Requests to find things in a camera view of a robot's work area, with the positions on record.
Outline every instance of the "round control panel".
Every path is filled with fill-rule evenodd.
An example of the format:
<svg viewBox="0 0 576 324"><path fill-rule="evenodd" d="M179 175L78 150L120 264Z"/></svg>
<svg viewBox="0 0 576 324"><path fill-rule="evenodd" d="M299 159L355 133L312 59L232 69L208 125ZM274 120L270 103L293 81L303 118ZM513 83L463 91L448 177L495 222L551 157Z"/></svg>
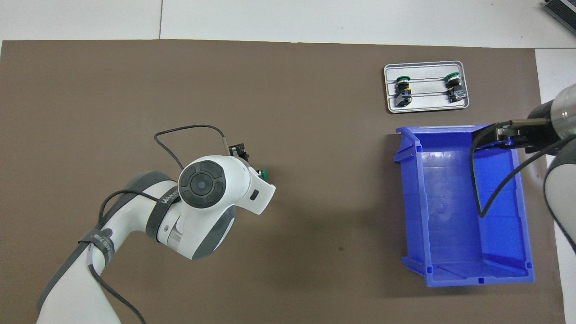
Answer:
<svg viewBox="0 0 576 324"><path fill-rule="evenodd" d="M212 161L201 161L187 166L178 183L182 200L196 208L214 206L224 195L225 189L224 170Z"/></svg>

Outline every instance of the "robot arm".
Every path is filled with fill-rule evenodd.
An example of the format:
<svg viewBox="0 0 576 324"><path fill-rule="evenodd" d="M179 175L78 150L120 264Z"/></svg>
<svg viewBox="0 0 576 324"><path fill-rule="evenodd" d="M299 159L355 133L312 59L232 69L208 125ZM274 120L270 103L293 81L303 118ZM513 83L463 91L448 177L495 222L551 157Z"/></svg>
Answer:
<svg viewBox="0 0 576 324"><path fill-rule="evenodd" d="M477 150L525 148L527 153L556 156L544 179L544 196L550 213L576 252L576 84L536 107L527 119L502 124L486 136L483 130L492 126L473 135L479 143ZM548 151L554 144L562 145Z"/></svg>
<svg viewBox="0 0 576 324"><path fill-rule="evenodd" d="M131 193L118 199L103 226L89 231L48 283L38 303L38 323L119 323L88 265L99 276L134 231L188 259L205 257L230 231L236 206L261 214L275 191L248 164L247 155L202 157L183 169L178 182L148 172L126 189L156 199Z"/></svg>

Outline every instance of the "white floor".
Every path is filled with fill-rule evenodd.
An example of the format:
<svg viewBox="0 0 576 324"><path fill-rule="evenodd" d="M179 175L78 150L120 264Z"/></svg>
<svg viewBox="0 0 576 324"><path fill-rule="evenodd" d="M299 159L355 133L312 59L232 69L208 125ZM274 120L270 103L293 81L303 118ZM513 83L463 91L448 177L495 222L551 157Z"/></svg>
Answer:
<svg viewBox="0 0 576 324"><path fill-rule="evenodd" d="M162 38L540 48L536 60L545 102L576 82L576 36L545 13L542 3L0 0L0 40ZM566 322L576 324L576 257L559 231L556 241Z"/></svg>

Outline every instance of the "black cable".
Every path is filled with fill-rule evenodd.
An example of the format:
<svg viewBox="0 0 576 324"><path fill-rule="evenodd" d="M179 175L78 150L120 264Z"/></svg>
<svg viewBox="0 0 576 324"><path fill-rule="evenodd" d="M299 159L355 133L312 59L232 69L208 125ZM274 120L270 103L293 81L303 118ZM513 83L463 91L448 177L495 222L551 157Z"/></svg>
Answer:
<svg viewBox="0 0 576 324"><path fill-rule="evenodd" d="M138 316L138 319L140 320L140 322L142 322L142 324L146 324L146 321L144 320L144 317L142 316L142 314L140 314L140 312L136 309L136 307L134 307L134 305L130 304L130 302L126 299L124 299L124 297L120 296L119 293L117 293L114 289L112 289L112 287L110 287L96 272L96 269L94 269L94 265L88 265L88 269L90 270L90 273L92 274L92 277L98 281L98 283L102 286L102 288L106 289L106 291L108 291L112 296L114 296L115 298L117 298L118 300L120 300L124 305L126 305L126 307L130 308L131 311L133 311L136 316Z"/></svg>
<svg viewBox="0 0 576 324"><path fill-rule="evenodd" d="M474 153L476 151L476 147L478 143L484 138L486 135L490 134L491 132L495 131L498 128L512 125L512 121L502 122L502 123L494 123L488 127L486 127L483 131L480 132L472 141L472 146L470 147L470 174L472 176L472 189L474 191L474 199L476 200L476 210L479 214L482 214L482 206L480 204L480 196L478 195L478 187L476 185L476 175L474 174Z"/></svg>
<svg viewBox="0 0 576 324"><path fill-rule="evenodd" d="M136 194L136 195L144 196L144 197L151 199L153 201L158 201L158 198L156 198L152 195L148 195L147 193L144 193L142 191L136 191L136 190L130 190L130 189L118 190L118 191L110 194L108 197L106 197L106 199L102 202L102 205L100 206L100 211L98 213L98 225L97 225L98 229L102 229L102 227L106 224L106 221L104 220L104 208L106 208L106 204L110 201L110 199L114 198L115 196L117 196L119 194ZM146 321L144 321L144 317L142 317L142 314L140 314L140 312L136 309L136 307L134 307L132 304L130 304L128 302L128 300L126 300L119 293L117 293L114 289L112 289L112 287L110 287L98 275L98 273L96 272L96 270L94 269L94 266L92 264L88 265L88 269L90 269L90 273L92 274L92 277L102 286L102 288L106 289L106 291L108 291L112 296L114 296L115 298L120 300L124 305L126 305L128 308L130 308L130 310L133 311L136 314L136 316L138 316L140 321L143 324L146 324Z"/></svg>
<svg viewBox="0 0 576 324"><path fill-rule="evenodd" d="M161 131L159 133L156 133L154 135L154 140L156 141L156 143L158 143L158 145L160 145L166 152L168 152L168 154L170 154L170 156L172 156L172 158L174 159L174 161L176 161L176 163L178 163L178 166L180 167L180 169L184 169L184 166L182 165L182 163L180 162L180 160L178 159L178 157L176 157L176 155L166 146L164 145L164 143L162 143L159 139L158 136L163 135L163 134L168 134L171 133L173 131L179 131L179 130L183 130L183 129L190 129L190 128L196 128L196 127L206 127L206 128L211 128L217 132L220 133L220 136L222 136L222 138L224 139L224 141L226 141L226 137L224 136L224 133L217 127L212 126L212 125L190 125L190 126L183 126L183 127L178 127L178 128L174 128L174 129L169 129L169 130L165 130L165 131Z"/></svg>
<svg viewBox="0 0 576 324"><path fill-rule="evenodd" d="M551 145L546 146L545 148L543 148L542 150L538 151L536 154L534 154L533 156L531 156L530 158L526 159L526 161L522 162L521 164L519 164L514 170L512 170L511 173L509 173L504 180L502 180L500 182L500 184L498 185L498 187L496 187L496 189L492 192L492 194L490 195L490 198L488 199L488 201L486 202L486 205L484 207L483 210L480 211L480 217L485 217L486 214L488 213L488 210L490 209L490 206L492 206L492 203L494 202L494 200L496 200L496 197L498 196L498 194L500 193L500 191L502 191L502 189L506 186L506 184L508 183L508 181L510 181L514 176L516 176L517 173L519 173L522 169L524 169L528 164L536 161L539 157L546 155L549 152L552 152L553 150L560 148L564 145L566 145L568 142L572 141L573 139L576 138L576 134L573 134L569 137L566 137L563 140L560 141L556 141Z"/></svg>
<svg viewBox="0 0 576 324"><path fill-rule="evenodd" d="M106 208L106 204L110 201L110 199L114 198L115 196L117 196L119 194L136 194L136 195L144 196L144 197L151 199L153 201L158 201L158 198L151 196L151 195L148 195L147 193L143 193L141 191L130 190L130 189L118 190L118 191L112 193L111 195L109 195L108 197L106 197L106 199L102 202L102 205L100 206L100 211L98 212L99 229L102 229L104 224L106 224L106 220L104 220L104 208Z"/></svg>

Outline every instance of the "black strap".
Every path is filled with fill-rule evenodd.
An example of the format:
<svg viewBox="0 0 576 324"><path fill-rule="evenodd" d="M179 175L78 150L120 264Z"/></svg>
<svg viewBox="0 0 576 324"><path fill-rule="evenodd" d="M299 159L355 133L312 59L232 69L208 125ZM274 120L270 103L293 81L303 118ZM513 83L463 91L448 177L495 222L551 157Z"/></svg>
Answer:
<svg viewBox="0 0 576 324"><path fill-rule="evenodd" d="M166 193L158 199L156 206L154 206L150 213L150 217L148 217L148 223L146 223L146 236L159 242L157 235L160 224L162 224L164 216L168 213L170 206L178 201L180 201L180 194L178 193L177 186L166 191Z"/></svg>
<svg viewBox="0 0 576 324"><path fill-rule="evenodd" d="M112 231L109 228L99 230L91 229L78 241L78 243L92 243L104 254L105 264L108 264L114 257L114 242L110 239Z"/></svg>

